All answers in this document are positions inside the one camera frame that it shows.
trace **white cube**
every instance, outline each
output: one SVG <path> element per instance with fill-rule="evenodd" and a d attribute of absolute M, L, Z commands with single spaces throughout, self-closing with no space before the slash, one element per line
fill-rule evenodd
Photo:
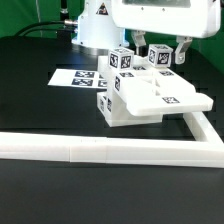
<path fill-rule="evenodd" d="M 164 44 L 150 44 L 148 62 L 154 67 L 170 67 L 173 49 Z"/>
<path fill-rule="evenodd" d="M 134 51 L 124 47 L 109 50 L 108 60 L 108 65 L 113 69 L 132 69 L 134 61 Z"/>

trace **white border frame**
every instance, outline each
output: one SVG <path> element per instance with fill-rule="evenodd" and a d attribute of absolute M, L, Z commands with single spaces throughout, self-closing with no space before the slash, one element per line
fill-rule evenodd
<path fill-rule="evenodd" d="M 0 158 L 224 168 L 224 144 L 202 112 L 184 114 L 196 141 L 0 133 Z"/>

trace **black table surface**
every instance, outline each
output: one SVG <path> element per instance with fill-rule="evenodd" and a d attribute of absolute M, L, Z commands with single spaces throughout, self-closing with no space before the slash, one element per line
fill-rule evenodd
<path fill-rule="evenodd" d="M 96 90 L 49 87 L 56 68 L 96 70 L 69 43 L 0 39 L 0 131 L 192 140 L 182 115 L 109 128 Z M 172 69 L 214 99 L 205 113 L 224 139 L 224 75 L 189 50 Z M 0 160 L 0 223 L 224 223 L 223 169 Z"/>

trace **white paper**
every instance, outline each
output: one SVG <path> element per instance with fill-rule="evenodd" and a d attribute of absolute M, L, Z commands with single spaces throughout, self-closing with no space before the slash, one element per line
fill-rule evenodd
<path fill-rule="evenodd" d="M 107 88 L 107 82 L 100 76 L 99 72 L 74 69 L 57 69 L 48 85 L 77 88 Z"/>

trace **white robot body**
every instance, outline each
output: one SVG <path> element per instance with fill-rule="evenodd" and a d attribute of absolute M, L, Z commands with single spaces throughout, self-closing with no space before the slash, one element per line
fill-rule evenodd
<path fill-rule="evenodd" d="M 96 49 L 129 45 L 125 41 L 125 30 L 118 28 L 112 19 L 111 0 L 103 3 L 102 0 L 85 0 L 84 11 L 78 17 L 78 34 L 72 42 L 91 54 L 95 54 Z"/>
<path fill-rule="evenodd" d="M 220 28 L 220 1 L 113 0 L 115 24 L 132 30 L 205 38 Z"/>

